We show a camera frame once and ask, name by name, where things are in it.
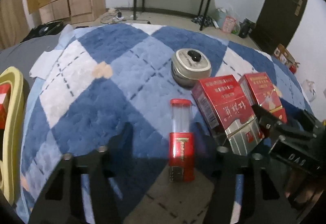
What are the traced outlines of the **red diamond cigarette pack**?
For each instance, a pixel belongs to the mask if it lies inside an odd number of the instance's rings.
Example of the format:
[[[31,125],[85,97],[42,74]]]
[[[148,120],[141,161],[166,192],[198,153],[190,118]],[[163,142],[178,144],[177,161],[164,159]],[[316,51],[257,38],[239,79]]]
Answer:
[[[285,109],[282,106],[277,89],[266,72],[244,74],[239,84],[250,105],[257,104],[272,115],[287,123]]]

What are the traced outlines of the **red silver cigarette pack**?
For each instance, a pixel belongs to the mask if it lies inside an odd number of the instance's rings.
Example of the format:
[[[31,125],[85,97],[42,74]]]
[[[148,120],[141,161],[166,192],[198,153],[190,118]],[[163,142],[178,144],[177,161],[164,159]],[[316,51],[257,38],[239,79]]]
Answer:
[[[200,79],[192,96],[219,146],[247,156],[263,139],[258,119],[233,75]]]

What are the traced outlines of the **yellow plastic basin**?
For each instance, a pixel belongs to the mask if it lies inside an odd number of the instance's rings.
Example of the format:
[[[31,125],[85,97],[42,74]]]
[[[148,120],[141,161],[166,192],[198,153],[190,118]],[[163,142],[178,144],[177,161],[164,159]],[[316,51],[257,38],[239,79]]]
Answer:
[[[4,127],[1,155],[1,191],[10,205],[18,191],[20,141],[24,112],[23,74],[16,67],[1,73],[1,84],[11,85],[8,114]]]

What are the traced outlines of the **round silver metal tin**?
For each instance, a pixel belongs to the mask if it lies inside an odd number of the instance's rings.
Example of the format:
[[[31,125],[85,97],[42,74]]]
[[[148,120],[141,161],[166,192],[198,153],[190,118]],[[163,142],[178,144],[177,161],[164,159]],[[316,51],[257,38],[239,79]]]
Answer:
[[[171,72],[180,86],[191,88],[198,80],[210,77],[212,65],[201,51],[184,48],[173,54]]]

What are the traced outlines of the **pink plastic bag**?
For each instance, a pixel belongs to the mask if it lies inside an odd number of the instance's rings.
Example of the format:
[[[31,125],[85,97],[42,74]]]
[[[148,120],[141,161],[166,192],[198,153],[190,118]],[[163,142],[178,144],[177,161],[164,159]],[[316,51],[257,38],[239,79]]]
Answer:
[[[237,20],[229,15],[227,15],[224,19],[223,26],[221,30],[224,33],[230,34],[236,25]]]

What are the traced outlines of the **dark brown door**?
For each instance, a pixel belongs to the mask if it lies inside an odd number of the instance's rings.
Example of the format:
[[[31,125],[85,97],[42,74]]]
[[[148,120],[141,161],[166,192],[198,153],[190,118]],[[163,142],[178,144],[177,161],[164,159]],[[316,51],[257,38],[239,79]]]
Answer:
[[[308,0],[265,0],[250,38],[268,54],[290,43]]]

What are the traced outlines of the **blue white checkered blanket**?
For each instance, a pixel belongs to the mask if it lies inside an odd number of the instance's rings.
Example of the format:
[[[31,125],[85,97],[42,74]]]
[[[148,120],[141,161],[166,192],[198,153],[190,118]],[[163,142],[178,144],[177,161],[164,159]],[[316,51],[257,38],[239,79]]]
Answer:
[[[123,168],[110,180],[124,222],[202,223],[213,190],[207,168],[198,166],[189,184],[174,185],[167,175],[170,100],[192,99],[171,75],[172,55],[183,47],[202,51],[214,76],[266,72],[287,108],[311,107],[287,67],[261,51],[170,26],[67,26],[60,57],[27,100],[17,204],[24,221],[62,155],[89,153],[131,123],[128,154],[117,157]]]

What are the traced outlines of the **Double Happiness cigarette pack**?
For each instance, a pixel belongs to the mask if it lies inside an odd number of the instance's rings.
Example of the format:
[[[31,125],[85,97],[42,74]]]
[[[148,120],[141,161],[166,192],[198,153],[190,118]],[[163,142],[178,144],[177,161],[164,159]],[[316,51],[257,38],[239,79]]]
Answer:
[[[6,125],[9,100],[11,96],[11,85],[3,83],[0,85],[0,129],[3,130]]]

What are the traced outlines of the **white paper sheet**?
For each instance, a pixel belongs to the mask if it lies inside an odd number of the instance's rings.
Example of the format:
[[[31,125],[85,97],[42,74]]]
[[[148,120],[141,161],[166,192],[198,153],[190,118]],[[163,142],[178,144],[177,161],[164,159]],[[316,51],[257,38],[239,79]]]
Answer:
[[[44,51],[29,71],[29,77],[47,79],[63,50]]]

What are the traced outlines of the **black bag on floor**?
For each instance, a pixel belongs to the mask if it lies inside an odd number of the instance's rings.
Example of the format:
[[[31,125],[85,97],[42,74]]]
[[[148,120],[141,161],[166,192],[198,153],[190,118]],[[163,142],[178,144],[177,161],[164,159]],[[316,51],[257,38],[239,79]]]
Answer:
[[[33,38],[40,38],[42,36],[47,35],[56,35],[63,30],[64,26],[64,21],[52,21],[45,24],[41,24],[33,28],[29,32],[29,34],[22,40],[22,43]]]

